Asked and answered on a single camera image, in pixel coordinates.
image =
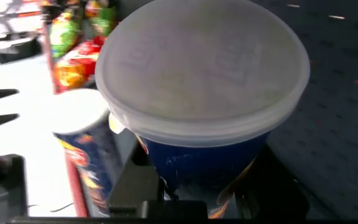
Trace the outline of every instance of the plastic lid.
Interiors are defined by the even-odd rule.
[[[79,133],[107,120],[108,104],[99,91],[76,89],[53,95],[49,103],[48,126],[57,134]]]
[[[310,65],[277,16],[241,0],[156,0],[125,18],[96,63],[112,114],[181,146],[254,138],[291,114]]]

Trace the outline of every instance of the cup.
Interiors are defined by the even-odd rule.
[[[109,128],[108,106],[97,90],[76,89],[53,96],[53,135],[76,164],[94,216],[108,217],[108,195],[122,171],[121,155]]]
[[[110,34],[96,85],[138,136],[168,195],[228,201],[269,132],[296,107],[310,64],[277,16],[243,0],[153,1]]]

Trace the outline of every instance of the printed logo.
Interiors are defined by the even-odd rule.
[[[89,196],[91,196],[93,203],[103,211],[107,209],[106,201],[101,195],[103,187],[96,183],[96,181],[98,180],[96,174],[82,169],[80,169],[80,174],[81,179],[86,185],[87,192]]]
[[[146,152],[146,154],[149,155],[149,150],[147,149],[147,146],[143,143],[142,139],[139,136],[136,136],[136,138],[142,146],[143,150]]]
[[[77,138],[77,142],[80,144],[86,144],[93,141],[93,137],[87,134],[82,135],[81,137]]]
[[[90,163],[90,158],[86,152],[82,149],[78,149],[77,147],[68,144],[65,141],[60,140],[60,144],[66,149],[66,153],[70,156],[71,161],[73,161],[76,165],[81,167],[86,167]]]

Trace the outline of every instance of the snack bag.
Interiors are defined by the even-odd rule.
[[[96,35],[107,37],[117,26],[117,9],[112,0],[89,0],[85,14]]]
[[[50,33],[53,57],[61,57],[78,42],[82,14],[81,6],[70,6],[53,20]]]
[[[53,71],[61,90],[82,87],[94,74],[96,60],[103,45],[103,39],[95,37],[76,46],[63,56]]]

